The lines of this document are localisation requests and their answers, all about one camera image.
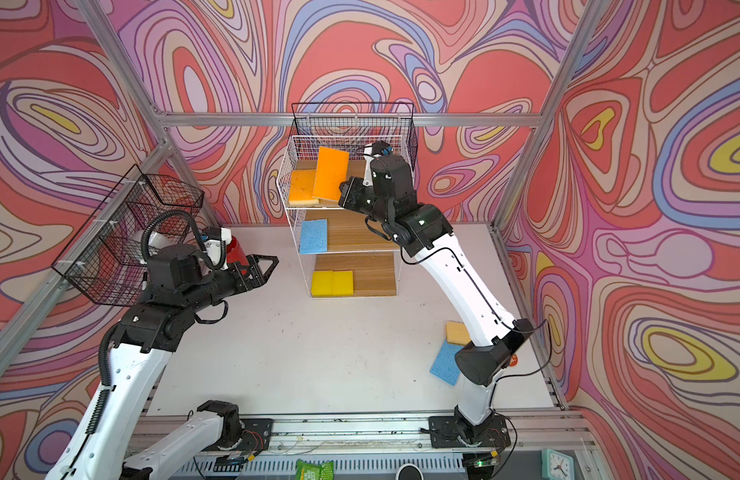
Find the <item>yellow thick sponge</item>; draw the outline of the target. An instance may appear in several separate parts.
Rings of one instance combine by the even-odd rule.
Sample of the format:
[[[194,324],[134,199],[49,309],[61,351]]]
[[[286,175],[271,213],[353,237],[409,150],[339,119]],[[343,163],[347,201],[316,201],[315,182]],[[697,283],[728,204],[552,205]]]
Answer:
[[[310,292],[312,297],[331,297],[333,295],[334,272],[314,271],[311,279]]]
[[[351,270],[332,272],[332,295],[351,297],[354,295],[354,272]]]

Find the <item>blue sponge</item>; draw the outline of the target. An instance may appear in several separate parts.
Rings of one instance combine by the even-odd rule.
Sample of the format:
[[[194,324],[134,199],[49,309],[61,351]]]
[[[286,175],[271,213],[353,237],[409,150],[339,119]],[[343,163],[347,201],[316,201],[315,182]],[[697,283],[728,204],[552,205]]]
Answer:
[[[306,220],[301,227],[299,253],[317,255],[328,251],[328,221]]]

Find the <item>blue flat sponge near arm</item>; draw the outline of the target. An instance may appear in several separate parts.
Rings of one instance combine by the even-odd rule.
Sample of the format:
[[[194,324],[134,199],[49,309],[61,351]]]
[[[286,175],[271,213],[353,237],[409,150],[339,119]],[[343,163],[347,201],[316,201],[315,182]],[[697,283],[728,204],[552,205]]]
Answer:
[[[461,375],[456,363],[460,345],[444,342],[434,359],[429,373],[450,386],[456,386]]]

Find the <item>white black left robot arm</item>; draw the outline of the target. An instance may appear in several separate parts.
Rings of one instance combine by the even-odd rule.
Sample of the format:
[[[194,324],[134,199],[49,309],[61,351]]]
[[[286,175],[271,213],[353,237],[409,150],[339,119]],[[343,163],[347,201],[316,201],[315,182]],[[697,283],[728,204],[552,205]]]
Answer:
[[[267,444],[242,422],[237,405],[208,400],[180,427],[141,453],[127,447],[153,386],[184,334],[208,307],[264,286],[279,260],[270,255],[230,262],[221,229],[199,230],[183,210],[157,215],[141,235],[146,284],[137,301],[104,334],[97,352],[100,383],[50,479],[168,479],[207,448],[247,455]]]

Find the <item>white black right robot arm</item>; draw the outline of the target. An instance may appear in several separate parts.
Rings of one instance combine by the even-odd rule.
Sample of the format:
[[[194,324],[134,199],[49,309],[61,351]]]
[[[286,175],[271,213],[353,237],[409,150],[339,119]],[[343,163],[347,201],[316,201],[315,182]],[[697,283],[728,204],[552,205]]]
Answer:
[[[466,383],[450,418],[452,431],[429,434],[466,447],[480,445],[498,417],[492,407],[497,384],[537,326],[515,318],[491,293],[441,210],[418,201],[411,166],[401,156],[373,157],[364,177],[349,178],[340,191],[340,207],[363,214],[366,225],[377,223],[374,234],[398,245],[405,264],[422,266],[466,326],[470,340],[455,355]]]

